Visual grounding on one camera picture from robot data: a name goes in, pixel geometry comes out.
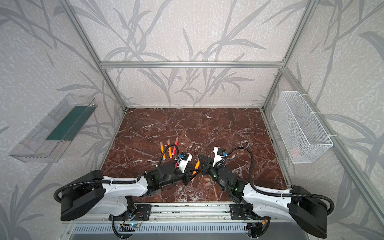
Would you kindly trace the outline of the orange highlighter pair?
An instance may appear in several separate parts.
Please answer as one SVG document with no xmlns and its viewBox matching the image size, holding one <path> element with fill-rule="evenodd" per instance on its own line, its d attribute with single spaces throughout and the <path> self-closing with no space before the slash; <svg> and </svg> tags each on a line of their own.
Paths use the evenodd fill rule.
<svg viewBox="0 0 384 240">
<path fill-rule="evenodd" d="M 168 144 L 169 157 L 170 157 L 170 159 L 172 159 L 173 158 L 173 154 L 172 154 L 172 147 L 170 146 L 171 145 L 171 141 L 167 140 L 167 144 Z"/>
</svg>

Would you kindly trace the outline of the pink highlighter pair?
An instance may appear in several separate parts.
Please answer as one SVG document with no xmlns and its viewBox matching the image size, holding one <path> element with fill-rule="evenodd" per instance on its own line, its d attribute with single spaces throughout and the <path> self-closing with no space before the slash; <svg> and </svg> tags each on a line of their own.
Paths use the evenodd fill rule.
<svg viewBox="0 0 384 240">
<path fill-rule="evenodd" d="M 176 140 L 175 140 L 175 145 L 176 145 L 176 146 L 178 145 L 178 142 L 179 142 L 179 137 L 176 137 Z M 173 149 L 173 155 L 175 155 L 175 153 L 176 153 L 176 151 L 177 151 L 176 146 L 175 146 L 174 149 Z"/>
</svg>

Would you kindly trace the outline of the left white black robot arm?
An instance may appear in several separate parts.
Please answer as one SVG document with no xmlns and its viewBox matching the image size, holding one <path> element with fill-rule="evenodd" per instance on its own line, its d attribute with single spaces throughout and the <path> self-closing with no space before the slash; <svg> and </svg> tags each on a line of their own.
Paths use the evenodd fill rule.
<svg viewBox="0 0 384 240">
<path fill-rule="evenodd" d="M 92 171 L 60 187 L 54 199 L 61 204 L 61 221 L 68 222 L 88 213 L 130 218 L 137 208 L 133 197 L 158 194 L 162 188 L 182 182 L 188 185 L 199 169 L 168 163 L 137 178 L 111 178 Z"/>
</svg>

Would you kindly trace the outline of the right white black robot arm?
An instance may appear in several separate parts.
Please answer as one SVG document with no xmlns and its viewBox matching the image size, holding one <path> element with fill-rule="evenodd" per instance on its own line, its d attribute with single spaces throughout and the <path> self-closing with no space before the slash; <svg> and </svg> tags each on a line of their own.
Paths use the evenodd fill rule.
<svg viewBox="0 0 384 240">
<path fill-rule="evenodd" d="M 288 190 L 256 187 L 240 180 L 226 166 L 215 168 L 214 160 L 207 156 L 199 155 L 199 161 L 202 175 L 210 176 L 232 202 L 243 204 L 244 211 L 253 217 L 296 222 L 308 234 L 327 238 L 327 217 L 335 206 L 330 198 L 311 194 L 300 186 Z"/>
</svg>

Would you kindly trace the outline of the small green circuit board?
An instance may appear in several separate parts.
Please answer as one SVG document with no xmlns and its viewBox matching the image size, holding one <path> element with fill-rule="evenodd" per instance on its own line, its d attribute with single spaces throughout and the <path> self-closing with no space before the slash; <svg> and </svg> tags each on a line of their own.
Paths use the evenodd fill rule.
<svg viewBox="0 0 384 240">
<path fill-rule="evenodd" d="M 141 227 L 141 225 L 138 223 L 129 223 L 129 224 L 124 223 L 124 224 L 120 225 L 119 231 L 121 231 L 121 232 L 135 232 L 140 227 Z"/>
</svg>

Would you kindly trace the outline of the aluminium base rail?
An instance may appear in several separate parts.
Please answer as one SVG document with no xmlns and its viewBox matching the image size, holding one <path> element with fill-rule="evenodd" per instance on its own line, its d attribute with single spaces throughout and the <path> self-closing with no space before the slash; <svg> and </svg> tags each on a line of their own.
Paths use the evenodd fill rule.
<svg viewBox="0 0 384 240">
<path fill-rule="evenodd" d="M 142 203 L 138 205 L 150 205 L 150 216 L 145 223 L 203 223 L 203 222 L 255 222 L 270 217 L 273 221 L 294 222 L 294 218 L 287 211 L 274 210 L 267 205 L 254 205 L 256 212 L 251 210 L 251 214 L 256 215 L 256 219 L 232 220 L 229 211 L 230 204 L 226 202 L 199 202 L 199 203 Z"/>
</svg>

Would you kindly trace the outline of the aluminium frame crossbar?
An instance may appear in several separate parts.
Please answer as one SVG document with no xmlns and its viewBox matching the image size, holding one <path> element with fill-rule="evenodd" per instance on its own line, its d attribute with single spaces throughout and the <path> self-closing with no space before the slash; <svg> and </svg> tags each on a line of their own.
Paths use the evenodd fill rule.
<svg viewBox="0 0 384 240">
<path fill-rule="evenodd" d="M 112 68 L 245 68 L 279 69 L 281 62 L 100 62 L 104 69 Z"/>
</svg>

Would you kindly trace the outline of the clear plastic wall tray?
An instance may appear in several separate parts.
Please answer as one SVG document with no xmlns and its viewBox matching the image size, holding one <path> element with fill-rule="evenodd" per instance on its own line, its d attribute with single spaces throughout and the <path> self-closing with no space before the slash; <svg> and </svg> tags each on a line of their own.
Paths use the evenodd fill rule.
<svg viewBox="0 0 384 240">
<path fill-rule="evenodd" d="M 24 163 L 56 163 L 94 113 L 94 97 L 67 94 L 9 155 Z"/>
</svg>

